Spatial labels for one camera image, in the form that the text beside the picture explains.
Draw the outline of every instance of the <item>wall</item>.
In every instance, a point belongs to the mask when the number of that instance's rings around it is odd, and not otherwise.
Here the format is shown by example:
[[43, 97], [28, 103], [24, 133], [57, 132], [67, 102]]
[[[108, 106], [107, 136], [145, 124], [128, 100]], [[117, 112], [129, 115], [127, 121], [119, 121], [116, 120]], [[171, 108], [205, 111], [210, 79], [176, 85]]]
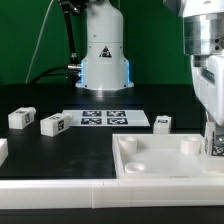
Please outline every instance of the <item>wall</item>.
[[[25, 82], [43, 18], [50, 0], [0, 1], [0, 86]], [[118, 0], [111, 0], [118, 7]], [[189, 58], [183, 56], [182, 19], [162, 0], [120, 0], [125, 18], [125, 56], [137, 84], [191, 83]], [[85, 15], [72, 18], [80, 58], [86, 54]], [[67, 36], [61, 8], [55, 2], [46, 24], [31, 78], [67, 64]], [[65, 78], [46, 79], [65, 82]]]

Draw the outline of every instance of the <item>white plastic tray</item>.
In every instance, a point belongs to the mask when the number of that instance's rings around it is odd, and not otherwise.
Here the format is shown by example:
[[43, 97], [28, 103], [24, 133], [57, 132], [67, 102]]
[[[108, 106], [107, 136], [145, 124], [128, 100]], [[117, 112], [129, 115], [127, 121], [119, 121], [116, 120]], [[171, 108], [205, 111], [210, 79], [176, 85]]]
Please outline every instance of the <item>white plastic tray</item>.
[[[133, 155], [121, 153], [120, 141], [127, 136], [137, 139], [137, 152]], [[201, 163], [202, 153], [186, 155], [181, 152], [181, 140], [186, 136], [200, 139], [201, 152], [204, 147], [204, 138], [201, 135], [114, 135], [113, 153], [117, 177], [119, 179], [224, 177], [222, 173], [206, 171]], [[129, 165], [134, 168], [135, 164], [136, 172], [129, 173]]]

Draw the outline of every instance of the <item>white block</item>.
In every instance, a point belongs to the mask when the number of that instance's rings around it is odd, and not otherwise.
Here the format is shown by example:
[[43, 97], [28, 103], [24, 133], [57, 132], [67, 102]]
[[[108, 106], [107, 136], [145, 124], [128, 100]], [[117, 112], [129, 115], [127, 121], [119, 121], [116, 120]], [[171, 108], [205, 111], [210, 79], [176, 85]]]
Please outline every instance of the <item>white block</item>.
[[0, 166], [4, 163], [8, 156], [7, 139], [0, 139]]
[[8, 115], [9, 128], [11, 129], [24, 129], [26, 126], [34, 121], [36, 110], [33, 107], [24, 108], [14, 111]]
[[91, 208], [91, 180], [0, 181], [0, 209]]
[[59, 133], [69, 129], [73, 117], [70, 114], [54, 114], [44, 120], [41, 120], [41, 134], [54, 137]]
[[130, 186], [121, 186], [118, 180], [93, 182], [92, 208], [130, 207], [130, 205]]
[[158, 116], [154, 123], [153, 133], [158, 135], [166, 135], [170, 133], [171, 117]]

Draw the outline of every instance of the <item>cable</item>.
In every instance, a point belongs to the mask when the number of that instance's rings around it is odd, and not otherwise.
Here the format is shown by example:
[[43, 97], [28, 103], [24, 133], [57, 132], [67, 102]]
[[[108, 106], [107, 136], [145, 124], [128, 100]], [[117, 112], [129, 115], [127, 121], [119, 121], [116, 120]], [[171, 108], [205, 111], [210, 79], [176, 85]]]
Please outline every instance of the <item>cable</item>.
[[51, 69], [48, 69], [47, 71], [45, 72], [42, 72], [40, 75], [38, 75], [37, 77], [35, 77], [34, 79], [32, 79], [29, 84], [34, 84], [36, 83], [39, 79], [43, 78], [43, 77], [46, 77], [46, 76], [52, 76], [52, 74], [50, 74], [51, 72], [55, 72], [55, 71], [58, 71], [58, 70], [68, 70], [68, 66], [67, 65], [62, 65], [62, 66], [57, 66], [57, 67], [54, 67], [54, 68], [51, 68]]
[[39, 34], [38, 40], [37, 40], [36, 48], [35, 48], [35, 51], [34, 51], [32, 60], [31, 60], [31, 62], [30, 62], [30, 66], [29, 66], [29, 70], [28, 70], [28, 73], [27, 73], [27, 76], [26, 76], [26, 81], [25, 81], [25, 83], [28, 83], [28, 81], [29, 81], [30, 73], [31, 73], [31, 70], [32, 70], [32, 67], [33, 67], [33, 63], [34, 63], [34, 61], [35, 61], [37, 52], [38, 52], [38, 50], [39, 50], [40, 41], [41, 41], [41, 38], [42, 38], [42, 36], [43, 36], [44, 28], [45, 28], [45, 25], [46, 25], [46, 22], [47, 22], [47, 19], [48, 19], [48, 16], [49, 16], [49, 13], [50, 13], [50, 10], [51, 10], [51, 7], [52, 7], [54, 1], [55, 1], [55, 0], [51, 0], [50, 4], [49, 4], [49, 6], [48, 6], [47, 12], [46, 12], [46, 14], [45, 14], [44, 21], [43, 21], [43, 24], [42, 24], [42, 27], [41, 27], [41, 30], [40, 30], [40, 34]]
[[38, 76], [38, 78], [35, 78], [35, 80], [33, 79], [29, 84], [35, 84], [37, 81], [39, 81], [40, 79], [42, 78], [45, 78], [45, 77], [54, 77], [54, 76], [67, 76], [67, 77], [72, 77], [72, 78], [76, 78], [76, 81], [79, 81], [80, 80], [80, 77], [75, 74], [75, 72], [71, 72], [71, 74], [69, 73], [57, 73], [57, 74], [46, 74], [46, 75], [43, 75], [43, 76]]

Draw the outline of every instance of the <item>black cable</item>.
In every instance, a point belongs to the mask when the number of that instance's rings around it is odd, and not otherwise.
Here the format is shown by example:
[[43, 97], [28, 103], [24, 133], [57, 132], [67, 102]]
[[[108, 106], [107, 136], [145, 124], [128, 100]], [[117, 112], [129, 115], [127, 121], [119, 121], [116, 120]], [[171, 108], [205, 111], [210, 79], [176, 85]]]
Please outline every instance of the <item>black cable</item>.
[[57, 67], [54, 67], [54, 68], [51, 68], [51, 69], [48, 69], [47, 71], [45, 72], [42, 72], [40, 75], [38, 75], [37, 77], [35, 77], [34, 79], [32, 79], [29, 84], [34, 84], [36, 83], [39, 79], [45, 77], [45, 76], [48, 76], [51, 72], [55, 72], [55, 71], [58, 71], [58, 70], [68, 70], [68, 66], [67, 65], [62, 65], [62, 66], [57, 66]]
[[66, 28], [67, 28], [68, 43], [69, 43], [69, 49], [70, 49], [70, 63], [78, 64], [79, 60], [78, 60], [78, 57], [76, 54], [76, 48], [75, 48], [70, 14], [67, 12], [64, 12], [64, 18], [65, 18], [65, 24], [66, 24]]
[[35, 82], [30, 82], [29, 84], [35, 84], [36, 82], [38, 82], [41, 78], [45, 78], [45, 77], [53, 77], [53, 76], [67, 76], [67, 77], [72, 77], [72, 78], [76, 78], [77, 81], [80, 80], [80, 77], [77, 75], [76, 72], [72, 72], [71, 74], [69, 73], [57, 73], [57, 74], [46, 74], [42, 77], [39, 77], [38, 79], [35, 80]]

